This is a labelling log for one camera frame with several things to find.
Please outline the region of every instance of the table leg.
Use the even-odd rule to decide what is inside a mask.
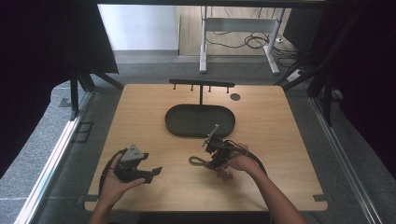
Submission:
[[[282,18],[285,14],[285,8],[281,8],[279,13],[277,14],[276,23],[274,26],[274,30],[271,34],[270,43],[268,46],[264,46],[265,55],[267,56],[268,63],[271,66],[271,70],[274,75],[279,74],[279,69],[277,68],[276,61],[272,55],[272,49],[274,48],[274,43],[276,41],[277,33],[279,32],[280,24],[282,24]]]
[[[204,15],[202,18],[202,41],[201,41],[201,51],[199,58],[199,71],[201,73],[206,73],[206,23],[207,23],[207,6],[204,6]]]

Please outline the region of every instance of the tabletop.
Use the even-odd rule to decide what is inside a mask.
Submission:
[[[179,137],[165,127],[165,114],[178,104],[199,104],[199,88],[171,84],[129,84],[119,101],[88,194],[97,194],[100,174],[119,150],[136,144],[149,153],[138,169],[162,166],[151,184],[129,190],[115,205],[127,211],[266,211],[254,181],[232,170],[233,179],[223,181],[216,172],[189,164],[190,156],[210,161],[202,147],[204,139]],[[307,154],[285,93],[277,86],[204,88],[205,105],[223,105],[235,114],[233,132],[224,139],[245,143],[264,164],[269,177],[299,210],[321,211],[326,202]],[[238,101],[231,94],[240,96]],[[93,210],[95,202],[85,202]]]

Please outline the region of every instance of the white wall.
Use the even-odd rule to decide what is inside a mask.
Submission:
[[[98,6],[113,50],[178,49],[177,7]]]

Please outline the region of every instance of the round black object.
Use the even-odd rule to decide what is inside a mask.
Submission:
[[[225,137],[233,132],[235,115],[221,105],[175,105],[165,123],[170,133],[184,137],[207,137],[218,124],[215,136]]]
[[[238,93],[233,93],[231,94],[230,98],[234,101],[238,101],[241,99],[241,95],[239,95]]]

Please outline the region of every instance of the hand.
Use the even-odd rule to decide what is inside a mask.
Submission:
[[[248,151],[248,145],[241,143],[238,143],[238,145]],[[253,159],[236,151],[233,152],[233,154],[231,154],[230,159],[228,159],[221,167],[226,167],[226,166],[231,166],[238,171],[245,171],[248,174],[250,174],[253,169],[259,167],[259,165]]]
[[[102,193],[99,198],[99,203],[106,206],[114,206],[114,204],[120,200],[123,194],[128,190],[140,186],[145,183],[144,178],[136,179],[129,183],[120,181],[114,174],[114,168],[121,159],[122,155],[118,155],[110,165],[107,171],[105,181],[102,186]]]

